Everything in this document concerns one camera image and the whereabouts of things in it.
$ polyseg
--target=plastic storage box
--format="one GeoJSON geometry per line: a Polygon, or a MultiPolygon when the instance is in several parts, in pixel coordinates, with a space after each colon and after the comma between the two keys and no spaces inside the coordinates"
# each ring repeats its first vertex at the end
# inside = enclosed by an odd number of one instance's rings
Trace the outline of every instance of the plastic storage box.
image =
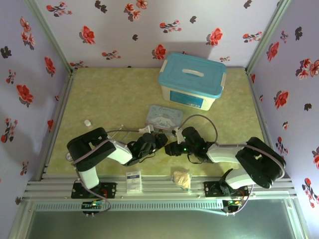
{"type": "Polygon", "coordinates": [[[223,92],[226,71],[220,62],[171,53],[159,74],[163,98],[207,111],[223,92]]]}

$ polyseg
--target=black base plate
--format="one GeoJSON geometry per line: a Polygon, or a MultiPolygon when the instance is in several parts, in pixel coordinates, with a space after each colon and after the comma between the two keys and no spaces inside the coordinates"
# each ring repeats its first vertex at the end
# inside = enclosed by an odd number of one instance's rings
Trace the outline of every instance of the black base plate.
{"type": "MultiPolygon", "coordinates": [[[[104,190],[107,192],[106,198],[115,198],[116,193],[116,183],[100,183],[95,188],[91,189],[93,192],[101,195],[104,195],[104,190]]],[[[73,199],[99,199],[97,196],[92,195],[85,188],[82,187],[81,183],[74,183],[72,188],[71,198],[73,199]]]]}
{"type": "Polygon", "coordinates": [[[234,192],[232,192],[231,195],[225,195],[222,193],[220,190],[219,182],[214,181],[214,182],[204,182],[204,191],[205,191],[205,196],[207,198],[209,197],[225,197],[225,196],[230,196],[230,197],[242,197],[244,193],[244,196],[248,196],[249,191],[247,187],[240,187],[234,192]]]}

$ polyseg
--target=cable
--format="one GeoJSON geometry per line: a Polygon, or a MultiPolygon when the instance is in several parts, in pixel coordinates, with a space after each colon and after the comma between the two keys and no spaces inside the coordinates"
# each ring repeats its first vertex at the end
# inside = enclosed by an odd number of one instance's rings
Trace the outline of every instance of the cable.
{"type": "Polygon", "coordinates": [[[147,159],[147,158],[153,158],[156,154],[155,153],[153,153],[154,155],[153,156],[151,156],[151,157],[146,157],[146,158],[143,158],[142,159],[142,161],[139,161],[139,163],[142,163],[145,159],[147,159]]]}
{"type": "Polygon", "coordinates": [[[217,142],[217,139],[218,139],[218,131],[217,131],[217,128],[216,128],[215,124],[213,123],[213,121],[211,121],[210,118],[208,118],[208,117],[206,117],[206,116],[199,115],[199,114],[192,115],[192,116],[188,117],[187,119],[185,119],[185,121],[184,121],[183,123],[181,123],[181,125],[180,125],[180,127],[178,127],[178,129],[182,128],[183,125],[184,125],[190,118],[192,118],[192,117],[194,117],[194,116],[203,117],[203,118],[207,119],[207,120],[211,123],[211,125],[214,127],[214,130],[215,130],[215,133],[216,133],[216,137],[215,137],[215,140],[214,140],[214,142],[216,143],[216,142],[217,142]]]}
{"type": "MultiPolygon", "coordinates": [[[[112,132],[139,132],[138,130],[124,130],[124,129],[116,129],[116,130],[111,130],[106,132],[107,134],[112,133],[112,132]]],[[[106,139],[103,142],[101,142],[98,146],[96,146],[94,149],[92,149],[91,151],[89,151],[88,153],[84,154],[82,157],[79,157],[77,160],[73,161],[71,163],[72,166],[74,166],[75,164],[77,164],[78,162],[82,161],[83,159],[87,158],[88,156],[90,156],[92,153],[94,153],[96,150],[98,150],[100,147],[102,147],[105,143],[109,142],[110,139],[106,139]]]]}
{"type": "Polygon", "coordinates": [[[245,200],[244,204],[243,204],[237,211],[233,212],[233,214],[239,213],[241,210],[243,210],[243,208],[246,206],[246,204],[247,204],[247,202],[248,202],[248,199],[249,199],[251,193],[253,192],[253,189],[254,189],[254,184],[251,185],[250,192],[249,192],[249,194],[248,194],[248,196],[247,196],[247,199],[245,200]]]}
{"type": "Polygon", "coordinates": [[[227,216],[227,215],[229,215],[229,214],[235,215],[235,214],[239,213],[241,210],[243,210],[243,208],[246,206],[246,204],[247,204],[247,202],[248,202],[248,199],[249,199],[251,193],[253,192],[253,189],[254,189],[254,184],[251,185],[251,189],[250,189],[250,192],[249,192],[249,194],[248,194],[248,196],[247,196],[247,199],[245,200],[245,202],[243,203],[243,205],[242,205],[237,211],[230,213],[230,212],[227,212],[227,211],[225,211],[224,209],[222,209],[222,211],[225,213],[224,215],[225,215],[225,216],[227,216]]]}
{"type": "Polygon", "coordinates": [[[243,191],[241,191],[241,190],[239,190],[238,192],[240,192],[241,193],[241,195],[243,195],[243,199],[242,199],[242,201],[244,200],[244,198],[245,198],[245,194],[243,193],[243,191]]]}
{"type": "Polygon", "coordinates": [[[191,154],[187,154],[187,158],[188,158],[188,161],[190,162],[190,163],[192,163],[192,164],[202,164],[203,162],[200,162],[200,163],[197,163],[197,162],[191,162],[190,161],[190,159],[189,159],[189,156],[190,156],[191,154]]]}
{"type": "Polygon", "coordinates": [[[257,152],[259,152],[259,153],[261,153],[261,154],[263,154],[263,155],[265,155],[265,156],[267,156],[267,157],[269,157],[271,160],[273,160],[273,161],[280,167],[280,169],[281,169],[281,175],[280,175],[280,177],[279,177],[278,179],[281,179],[281,178],[284,177],[284,175],[285,175],[285,168],[284,168],[284,166],[283,166],[283,165],[281,164],[281,162],[278,161],[275,157],[273,157],[272,155],[266,153],[265,151],[263,151],[263,150],[261,150],[261,149],[259,149],[259,148],[256,148],[256,147],[254,147],[254,146],[247,145],[247,144],[219,144],[219,143],[217,143],[217,140],[218,140],[218,131],[217,131],[217,128],[216,128],[215,124],[213,123],[213,121],[210,120],[210,119],[209,119],[208,117],[206,117],[206,116],[199,115],[199,114],[192,115],[192,116],[188,117],[187,119],[185,119],[185,121],[180,125],[180,127],[178,127],[178,129],[180,129],[190,118],[192,118],[192,117],[194,117],[194,116],[200,116],[200,117],[203,117],[203,118],[207,119],[207,120],[211,123],[211,125],[214,127],[215,134],[216,134],[216,137],[215,137],[215,141],[214,141],[214,142],[215,142],[215,145],[216,145],[216,146],[218,146],[218,147],[246,147],[246,148],[253,149],[253,150],[255,150],[255,151],[257,151],[257,152]]]}

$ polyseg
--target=plastic bag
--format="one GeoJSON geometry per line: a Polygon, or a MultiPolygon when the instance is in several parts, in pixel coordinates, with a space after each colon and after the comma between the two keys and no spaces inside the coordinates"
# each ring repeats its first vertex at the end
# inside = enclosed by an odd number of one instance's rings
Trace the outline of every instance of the plastic bag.
{"type": "Polygon", "coordinates": [[[192,174],[189,172],[174,171],[172,180],[177,186],[190,193],[191,177],[192,174]]]}

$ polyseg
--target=blue cartoon placemat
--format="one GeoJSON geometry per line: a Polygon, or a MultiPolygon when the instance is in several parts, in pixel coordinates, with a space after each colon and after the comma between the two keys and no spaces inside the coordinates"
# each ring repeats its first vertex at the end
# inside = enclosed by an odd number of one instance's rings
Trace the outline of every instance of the blue cartoon placemat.
{"type": "Polygon", "coordinates": [[[152,124],[155,131],[172,131],[175,127],[180,126],[182,118],[182,111],[152,105],[146,118],[146,124],[152,124]]]}

